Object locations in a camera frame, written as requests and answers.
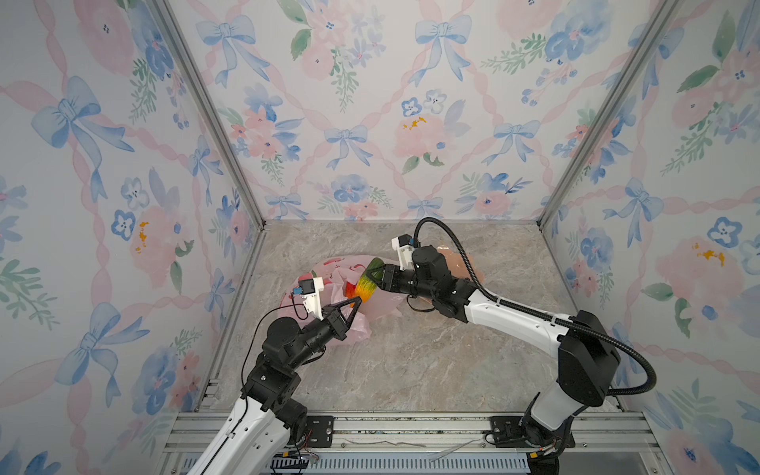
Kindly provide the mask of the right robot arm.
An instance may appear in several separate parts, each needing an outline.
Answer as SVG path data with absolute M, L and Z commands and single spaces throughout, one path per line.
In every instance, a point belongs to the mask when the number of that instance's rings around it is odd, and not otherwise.
M 621 356 L 596 316 L 546 314 L 513 302 L 498 303 L 473 280 L 454 276 L 434 247 L 406 245 L 399 257 L 399 265 L 372 261 L 355 294 L 364 302 L 377 290 L 422 297 L 447 318 L 508 334 L 557 360 L 555 382 L 530 402 L 513 431 L 515 439 L 531 447 L 559 447 L 575 417 L 603 405 Z

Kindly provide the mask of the pink plastic bag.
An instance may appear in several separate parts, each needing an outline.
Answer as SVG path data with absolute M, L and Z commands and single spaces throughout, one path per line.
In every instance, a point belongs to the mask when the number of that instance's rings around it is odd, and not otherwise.
M 324 289 L 321 291 L 321 303 L 323 305 L 338 303 L 352 297 L 360 276 L 370 264 L 378 264 L 381 257 L 372 255 L 347 255 L 332 257 L 322 263 L 316 264 L 306 274 L 298 277 L 293 285 L 298 286 L 300 279 L 307 277 L 320 277 L 323 279 Z M 301 304 L 304 302 L 302 295 L 291 295 L 292 290 L 283 296 L 280 306 L 285 306 L 278 312 L 279 317 L 293 317 L 299 314 L 297 322 L 303 328 L 306 324 L 315 320 L 305 312 Z M 345 340 L 331 340 L 329 348 L 337 346 L 352 346 L 364 342 L 372 336 L 372 330 L 376 323 L 390 317 L 401 317 L 401 306 L 406 298 L 402 294 L 389 293 L 375 290 L 368 302 L 363 302 L 348 331 Z

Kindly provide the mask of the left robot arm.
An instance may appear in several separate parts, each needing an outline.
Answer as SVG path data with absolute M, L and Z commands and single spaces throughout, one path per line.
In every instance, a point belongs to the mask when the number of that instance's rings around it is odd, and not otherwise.
M 243 374 L 241 398 L 192 474 L 260 474 L 287 447 L 306 435 L 307 408 L 293 399 L 298 369 L 314 362 L 331 340 L 345 340 L 362 300 L 354 297 L 322 308 L 322 318 L 302 326 L 291 317 L 268 327 L 261 353 Z

